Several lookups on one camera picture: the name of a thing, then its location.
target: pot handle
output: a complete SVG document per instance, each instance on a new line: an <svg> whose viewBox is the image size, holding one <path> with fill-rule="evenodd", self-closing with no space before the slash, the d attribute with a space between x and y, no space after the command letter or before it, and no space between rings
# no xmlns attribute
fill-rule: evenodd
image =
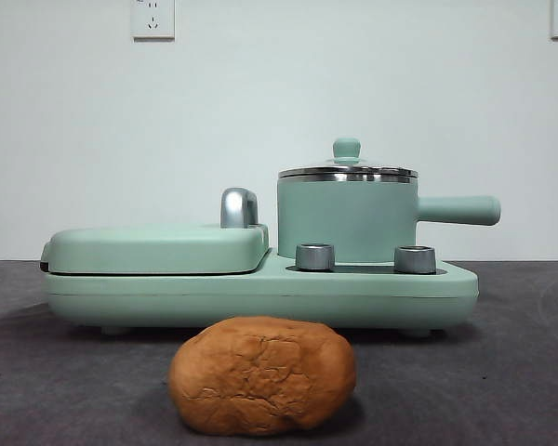
<svg viewBox="0 0 558 446"><path fill-rule="evenodd" d="M492 226L500 220L500 202L491 196L419 197L418 220Z"/></svg>

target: brown bread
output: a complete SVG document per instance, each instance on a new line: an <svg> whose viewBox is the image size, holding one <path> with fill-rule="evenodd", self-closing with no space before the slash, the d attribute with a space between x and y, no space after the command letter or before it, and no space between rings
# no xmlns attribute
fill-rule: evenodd
<svg viewBox="0 0 558 446"><path fill-rule="evenodd" d="M184 343L169 369L184 422L211 435L310 429L355 387L352 346L322 323L232 318Z"/></svg>

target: gray surface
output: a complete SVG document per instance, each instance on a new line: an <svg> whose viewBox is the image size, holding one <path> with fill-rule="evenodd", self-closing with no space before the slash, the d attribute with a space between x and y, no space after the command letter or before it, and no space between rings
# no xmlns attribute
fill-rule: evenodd
<svg viewBox="0 0 558 446"><path fill-rule="evenodd" d="M320 428L272 439L198 435L166 393L196 330L108 338L55 318L34 262L0 262L0 445L558 445L558 262L458 263L480 276L468 323L429 340L340 330L353 398Z"/></svg>

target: glass lid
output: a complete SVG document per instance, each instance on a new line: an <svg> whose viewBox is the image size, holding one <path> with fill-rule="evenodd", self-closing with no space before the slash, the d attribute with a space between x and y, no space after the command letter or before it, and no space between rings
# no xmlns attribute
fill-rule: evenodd
<svg viewBox="0 0 558 446"><path fill-rule="evenodd" d="M301 177L322 174L382 175L395 177L417 178L418 172L403 167L376 165L360 158L362 145L356 138L338 138L333 143L333 158L322 164L296 169L288 169L279 173L279 178Z"/></svg>

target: pot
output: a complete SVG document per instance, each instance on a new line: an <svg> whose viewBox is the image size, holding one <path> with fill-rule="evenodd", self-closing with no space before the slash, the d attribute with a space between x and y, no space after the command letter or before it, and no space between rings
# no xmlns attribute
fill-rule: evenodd
<svg viewBox="0 0 558 446"><path fill-rule="evenodd" d="M338 262L391 262L396 247L416 244L418 221L498 223L495 197L419 198L417 172L368 164L360 148L355 138L339 138L324 164L279 173L279 256L327 243Z"/></svg>

